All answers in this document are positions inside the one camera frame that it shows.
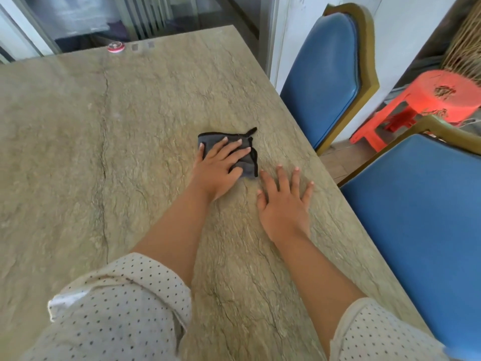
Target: forearm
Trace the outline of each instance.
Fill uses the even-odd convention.
[[[329,356],[329,342],[342,315],[365,295],[305,235],[277,241],[276,245]]]
[[[159,261],[190,287],[210,198],[189,185],[131,252]]]

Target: gray cloth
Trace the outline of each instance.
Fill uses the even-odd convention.
[[[228,142],[235,142],[239,139],[242,139],[242,144],[238,147],[235,151],[240,149],[244,149],[247,147],[251,148],[249,154],[245,157],[242,157],[236,164],[234,164],[229,172],[234,167],[241,167],[244,171],[241,177],[257,177],[257,151],[252,146],[252,137],[251,135],[256,132],[257,128],[253,128],[249,130],[245,134],[229,134],[229,133],[219,133],[219,132],[208,132],[199,134],[197,145],[204,143],[204,158],[207,155],[208,151],[212,149],[214,144],[220,142],[224,137],[227,137]]]

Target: hand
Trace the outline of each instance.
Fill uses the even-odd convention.
[[[239,159],[251,151],[251,148],[248,147],[230,154],[242,144],[242,140],[239,139],[228,145],[225,145],[226,143],[227,137],[216,143],[205,159],[202,159],[204,145],[201,143],[195,157],[189,186],[201,190],[207,195],[209,201],[219,199],[234,186],[242,175],[243,169],[235,167],[230,173],[229,170]]]
[[[261,224],[270,240],[277,246],[284,240],[292,237],[310,237],[309,230],[309,203],[314,189],[314,182],[308,183],[301,199],[299,195],[298,167],[292,173],[292,185],[281,165],[277,166],[279,177],[279,190],[274,179],[264,170],[261,178],[266,185],[269,203],[262,190],[257,191],[257,207]]]

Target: white polka dot shirt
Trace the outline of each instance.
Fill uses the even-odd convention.
[[[170,269],[131,253],[67,285],[48,303],[52,324],[21,361],[177,360],[190,290]],[[343,315],[331,360],[448,359],[442,345],[369,298]]]

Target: marble table top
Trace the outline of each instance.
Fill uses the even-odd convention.
[[[0,66],[0,353],[49,324],[46,304],[126,254],[185,187],[205,131],[258,127],[260,167],[316,182],[312,241],[366,294],[427,330],[232,26]],[[214,203],[180,352],[195,359],[319,359],[319,341],[244,179]]]

